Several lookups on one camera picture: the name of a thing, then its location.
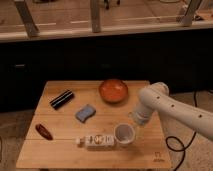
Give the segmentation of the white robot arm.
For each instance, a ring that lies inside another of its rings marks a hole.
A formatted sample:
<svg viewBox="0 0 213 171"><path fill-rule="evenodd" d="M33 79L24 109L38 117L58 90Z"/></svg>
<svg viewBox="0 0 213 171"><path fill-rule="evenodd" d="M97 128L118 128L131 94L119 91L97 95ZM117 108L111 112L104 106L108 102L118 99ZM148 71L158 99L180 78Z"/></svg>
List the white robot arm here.
<svg viewBox="0 0 213 171"><path fill-rule="evenodd" d="M138 125L147 124L152 114L158 111L213 141L213 113L174 100L165 83L157 82L142 88L138 99L139 103L132 111L132 118Z"/></svg>

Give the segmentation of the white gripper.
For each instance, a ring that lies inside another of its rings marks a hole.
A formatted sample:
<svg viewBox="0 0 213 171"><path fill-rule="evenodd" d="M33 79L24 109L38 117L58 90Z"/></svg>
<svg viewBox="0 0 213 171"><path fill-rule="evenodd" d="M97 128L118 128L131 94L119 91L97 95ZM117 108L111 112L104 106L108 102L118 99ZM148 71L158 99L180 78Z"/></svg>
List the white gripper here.
<svg viewBox="0 0 213 171"><path fill-rule="evenodd" d="M132 120L140 126L147 124L150 121L150 112L142 109L136 109L129 113Z"/></svg>

